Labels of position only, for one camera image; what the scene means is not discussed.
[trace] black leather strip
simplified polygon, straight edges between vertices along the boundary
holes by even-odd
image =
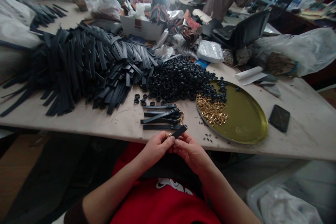
[[[173,124],[173,125],[175,125],[175,124],[178,124],[179,122],[180,122],[180,121],[177,120],[177,119],[159,118],[159,119],[156,119],[156,120],[154,120],[154,121],[151,121],[150,123],[152,123],[152,124],[156,124],[156,123],[168,123],[168,124]]]
[[[176,104],[168,104],[168,105],[164,105],[164,106],[144,106],[144,109],[173,109],[176,108]]]
[[[8,115],[10,112],[12,112],[14,109],[16,109],[19,105],[21,105],[25,100],[27,100],[32,94],[34,90],[32,88],[26,89],[26,91],[21,95],[21,97],[12,105],[10,106],[7,110],[2,112],[0,114],[1,117],[4,117]]]
[[[103,51],[103,43],[101,41],[97,41],[98,45],[98,52],[99,52],[99,59],[100,59],[100,65],[103,70],[106,70],[106,61],[105,61],[105,56],[104,56],[104,51]]]
[[[184,133],[184,132],[186,132],[187,131],[187,127],[185,126],[185,125],[182,125],[175,133],[173,133],[172,134],[172,136],[175,138],[175,139],[177,139],[177,138],[179,138],[180,136],[182,136],[182,134]]]
[[[181,125],[176,124],[176,125],[144,125],[143,130],[178,130],[181,128]]]
[[[144,113],[144,116],[145,116],[145,117],[154,117],[154,116],[156,116],[156,115],[157,115],[157,114],[152,114],[152,113],[147,113],[147,112]],[[162,118],[167,118],[167,119],[179,119],[180,116],[177,116],[177,115],[166,115],[166,116],[164,116],[164,117],[162,117]]]
[[[64,11],[64,12],[68,12],[67,10],[65,10],[65,9],[63,9],[62,7],[59,7],[58,5],[56,5],[56,4],[53,4],[55,7],[57,7],[58,9],[60,9],[60,10],[62,10],[62,11]]]
[[[49,97],[49,95],[51,94],[51,89],[47,89],[44,94],[41,96],[41,100],[45,100]]]
[[[43,103],[43,106],[48,106],[55,99],[55,97],[58,95],[58,93],[59,93],[58,90],[54,90],[53,93],[51,94],[51,96],[49,96],[48,100],[46,100]]]
[[[147,124],[147,123],[150,123],[151,121],[154,121],[155,119],[158,119],[158,118],[161,118],[161,117],[164,117],[164,116],[169,116],[169,115],[172,115],[172,114],[176,114],[178,112],[179,112],[179,110],[177,108],[173,108],[171,110],[168,110],[165,113],[158,114],[158,115],[156,115],[154,117],[148,118],[148,119],[144,120],[143,123]]]

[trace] white table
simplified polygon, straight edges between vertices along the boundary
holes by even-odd
[[[43,30],[56,33],[59,23],[63,28],[76,27],[89,13],[79,13],[77,7],[70,3],[57,3],[69,10],[68,17],[57,19],[56,23]],[[210,64],[207,67],[217,76],[239,85],[234,78],[236,69],[224,64]],[[256,145],[241,145],[228,142],[216,136],[208,127],[200,125],[200,116],[195,102],[178,101],[177,105],[185,113],[184,123],[188,132],[194,136],[205,149],[238,153],[277,155],[302,159],[320,159],[336,161],[336,110],[329,105],[304,80],[281,78],[278,82],[281,98],[276,98],[262,88],[250,84],[243,88],[261,105],[266,117],[269,117],[274,104],[278,104],[291,113],[287,133],[283,134],[269,126],[267,138]],[[12,93],[22,85],[8,89],[0,89],[0,96]],[[107,138],[146,143],[158,131],[144,131],[140,120],[144,118],[144,110],[133,102],[136,93],[142,94],[138,87],[133,87],[124,104],[116,108],[112,115],[105,110],[93,110],[92,104],[84,104],[81,100],[74,111],[60,117],[47,117],[48,108],[42,106],[42,92],[35,93],[22,105],[6,117],[0,118],[0,125],[34,128],[40,130],[61,131],[87,134]],[[4,111],[17,99],[3,99],[0,111]],[[204,141],[205,134],[211,134],[213,141]]]

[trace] smartphone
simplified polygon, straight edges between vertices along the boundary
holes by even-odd
[[[281,132],[287,132],[290,113],[279,105],[274,105],[272,113],[268,119],[268,122],[280,130]]]

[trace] cardboard box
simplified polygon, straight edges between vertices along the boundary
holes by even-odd
[[[127,36],[133,34],[148,41],[158,41],[163,33],[163,24],[158,25],[128,16],[120,16],[120,21]]]

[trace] round metal tray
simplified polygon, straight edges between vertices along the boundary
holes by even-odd
[[[216,90],[219,89],[218,81],[210,81],[210,84],[214,85]],[[268,133],[268,122],[265,113],[248,92],[243,89],[236,91],[236,88],[238,86],[230,82],[226,86],[227,107],[223,112],[228,117],[224,124],[211,126],[202,116],[196,99],[197,110],[203,121],[225,139],[246,145],[257,144],[265,139]]]

